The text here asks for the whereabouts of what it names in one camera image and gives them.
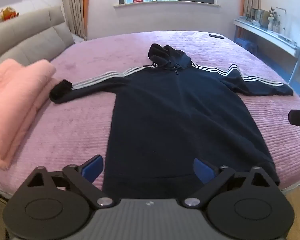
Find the navy hoodie with white stripes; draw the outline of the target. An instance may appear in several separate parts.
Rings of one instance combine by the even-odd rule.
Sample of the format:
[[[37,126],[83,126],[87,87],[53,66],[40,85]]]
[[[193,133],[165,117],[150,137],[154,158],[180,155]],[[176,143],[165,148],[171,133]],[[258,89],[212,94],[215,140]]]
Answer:
[[[54,103],[96,92],[116,95],[108,140],[103,191],[120,198],[186,197],[202,187],[195,159],[248,172],[263,168],[280,180],[266,143],[241,100],[291,96],[284,83],[195,64],[183,51],[151,45],[152,64],[108,72],[76,84],[61,81]]]

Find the pink quilted bedspread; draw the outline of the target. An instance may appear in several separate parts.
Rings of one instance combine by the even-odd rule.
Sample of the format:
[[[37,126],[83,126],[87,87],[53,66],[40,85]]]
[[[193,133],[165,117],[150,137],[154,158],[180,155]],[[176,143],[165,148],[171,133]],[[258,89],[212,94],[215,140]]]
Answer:
[[[78,82],[109,71],[124,72],[149,64],[152,44],[184,51],[196,64],[227,70],[235,64],[244,76],[281,81],[270,67],[232,40],[197,31],[153,31],[97,38],[74,44],[52,64],[56,77]],[[300,182],[300,127],[288,113],[300,109],[300,97],[242,96],[262,133],[279,175],[281,189]],[[50,171],[105,155],[115,95],[99,93],[62,105],[49,101],[14,155],[9,169],[0,169],[0,191],[13,194],[37,166]]]

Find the blue plastic stool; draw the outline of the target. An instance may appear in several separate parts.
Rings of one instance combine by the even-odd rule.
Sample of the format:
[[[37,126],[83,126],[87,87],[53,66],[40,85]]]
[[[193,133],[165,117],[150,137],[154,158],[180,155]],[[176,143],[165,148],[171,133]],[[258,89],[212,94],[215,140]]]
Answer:
[[[257,55],[258,45],[256,43],[239,37],[236,38],[235,43],[244,48],[245,50],[249,51],[253,55]]]

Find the white vase with flowers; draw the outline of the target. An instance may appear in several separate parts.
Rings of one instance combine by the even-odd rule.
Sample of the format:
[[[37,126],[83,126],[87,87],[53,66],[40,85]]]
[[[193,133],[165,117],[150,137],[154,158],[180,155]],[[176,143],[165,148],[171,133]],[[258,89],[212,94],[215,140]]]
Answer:
[[[281,27],[280,17],[277,11],[274,8],[269,10],[269,17],[268,17],[268,30],[279,33]]]

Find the row of books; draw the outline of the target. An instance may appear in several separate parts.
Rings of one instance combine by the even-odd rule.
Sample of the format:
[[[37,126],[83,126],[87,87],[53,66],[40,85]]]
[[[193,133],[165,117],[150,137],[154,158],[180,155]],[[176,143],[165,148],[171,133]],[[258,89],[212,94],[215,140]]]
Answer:
[[[253,25],[256,25],[258,27],[265,28],[269,24],[269,16],[270,12],[263,9],[251,8],[250,10],[251,22],[253,23]]]

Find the black remote on bed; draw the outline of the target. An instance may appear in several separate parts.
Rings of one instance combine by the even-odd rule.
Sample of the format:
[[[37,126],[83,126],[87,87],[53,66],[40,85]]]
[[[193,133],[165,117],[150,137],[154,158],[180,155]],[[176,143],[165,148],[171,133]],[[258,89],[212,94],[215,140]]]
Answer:
[[[215,34],[209,34],[210,37],[213,37],[213,38],[219,38],[219,39],[224,39],[223,36],[220,36],[220,35],[215,35]]]

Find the white box near headboard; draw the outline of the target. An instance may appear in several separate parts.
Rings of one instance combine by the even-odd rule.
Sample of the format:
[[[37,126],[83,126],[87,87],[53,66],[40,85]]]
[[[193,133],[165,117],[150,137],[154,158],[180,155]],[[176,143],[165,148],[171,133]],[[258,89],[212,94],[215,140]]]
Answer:
[[[75,34],[71,34],[72,35],[72,38],[74,39],[74,42],[75,44],[78,44],[78,43],[81,43],[81,42],[84,42],[84,39],[75,35]]]

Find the beige upholstered headboard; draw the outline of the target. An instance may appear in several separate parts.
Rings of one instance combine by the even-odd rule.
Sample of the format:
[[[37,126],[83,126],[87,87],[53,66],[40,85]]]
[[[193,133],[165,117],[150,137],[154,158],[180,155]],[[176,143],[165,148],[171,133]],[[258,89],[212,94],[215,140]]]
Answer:
[[[61,7],[28,12],[0,23],[0,64],[6,59],[23,66],[51,61],[74,43]]]

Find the left beige orange curtain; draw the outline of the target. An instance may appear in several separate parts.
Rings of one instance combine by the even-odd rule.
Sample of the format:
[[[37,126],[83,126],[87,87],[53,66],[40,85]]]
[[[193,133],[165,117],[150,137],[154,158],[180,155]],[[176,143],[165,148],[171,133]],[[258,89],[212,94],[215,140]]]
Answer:
[[[89,0],[62,0],[66,23],[70,31],[87,39]]]

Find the orange plush toy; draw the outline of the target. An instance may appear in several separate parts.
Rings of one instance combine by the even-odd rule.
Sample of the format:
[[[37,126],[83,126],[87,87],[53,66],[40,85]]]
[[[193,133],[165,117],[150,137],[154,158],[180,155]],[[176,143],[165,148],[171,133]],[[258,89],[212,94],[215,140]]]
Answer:
[[[14,10],[12,7],[6,7],[0,11],[0,22],[10,20],[12,18],[18,17],[19,12]]]

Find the white wall desk shelf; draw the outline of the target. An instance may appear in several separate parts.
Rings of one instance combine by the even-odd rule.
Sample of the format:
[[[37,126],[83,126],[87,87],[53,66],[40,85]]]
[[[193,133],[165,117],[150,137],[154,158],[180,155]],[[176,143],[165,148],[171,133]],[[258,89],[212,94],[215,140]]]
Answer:
[[[274,34],[271,31],[263,30],[262,28],[257,27],[249,23],[248,21],[240,19],[234,19],[234,25],[267,40],[268,42],[276,45],[277,47],[281,48],[282,50],[284,50],[285,52],[287,52],[295,58],[299,57],[300,47],[298,47],[297,45],[293,45],[287,41],[284,41],[282,38],[279,37],[279,35]]]

